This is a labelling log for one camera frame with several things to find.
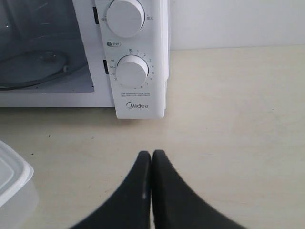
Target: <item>timer knob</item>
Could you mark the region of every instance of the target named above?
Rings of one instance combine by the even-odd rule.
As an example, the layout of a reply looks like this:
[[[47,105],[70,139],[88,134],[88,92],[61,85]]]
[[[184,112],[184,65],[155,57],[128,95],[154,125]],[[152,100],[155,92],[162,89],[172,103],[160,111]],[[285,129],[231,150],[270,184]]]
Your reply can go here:
[[[127,88],[141,86],[148,76],[148,65],[142,58],[134,55],[124,56],[116,68],[116,77]]]
[[[107,11],[107,23],[120,37],[135,36],[145,20],[145,12],[137,0],[114,0]]]

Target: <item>midea logo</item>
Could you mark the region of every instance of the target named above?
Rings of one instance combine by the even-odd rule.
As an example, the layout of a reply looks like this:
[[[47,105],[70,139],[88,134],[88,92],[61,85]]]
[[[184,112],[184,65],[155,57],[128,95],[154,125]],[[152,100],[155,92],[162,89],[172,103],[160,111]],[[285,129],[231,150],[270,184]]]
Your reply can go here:
[[[133,108],[148,108],[147,104],[133,104],[132,102],[126,103],[126,107],[128,109],[133,109]]]

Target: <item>white wall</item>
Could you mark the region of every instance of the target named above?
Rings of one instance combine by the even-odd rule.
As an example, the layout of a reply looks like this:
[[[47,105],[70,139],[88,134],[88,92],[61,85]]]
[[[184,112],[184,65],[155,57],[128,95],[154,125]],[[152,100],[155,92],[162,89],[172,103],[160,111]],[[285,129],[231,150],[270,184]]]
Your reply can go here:
[[[172,49],[305,43],[305,0],[171,0]]]

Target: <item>microwave control panel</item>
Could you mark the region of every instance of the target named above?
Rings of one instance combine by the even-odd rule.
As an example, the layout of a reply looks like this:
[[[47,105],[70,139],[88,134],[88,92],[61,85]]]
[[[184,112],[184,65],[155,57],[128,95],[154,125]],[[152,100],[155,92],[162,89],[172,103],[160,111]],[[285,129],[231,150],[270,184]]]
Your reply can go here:
[[[95,3],[118,118],[162,118],[169,75],[168,1]]]

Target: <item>white knob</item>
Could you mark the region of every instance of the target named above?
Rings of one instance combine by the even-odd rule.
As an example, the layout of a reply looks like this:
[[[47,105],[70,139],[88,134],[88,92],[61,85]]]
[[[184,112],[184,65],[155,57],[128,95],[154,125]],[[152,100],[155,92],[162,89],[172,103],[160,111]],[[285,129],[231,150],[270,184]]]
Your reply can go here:
[[[116,68],[116,77],[120,84],[127,88],[141,86],[148,76],[148,65],[140,57],[124,56]]]
[[[133,37],[144,24],[145,12],[137,0],[114,0],[107,11],[107,23],[120,37]]]

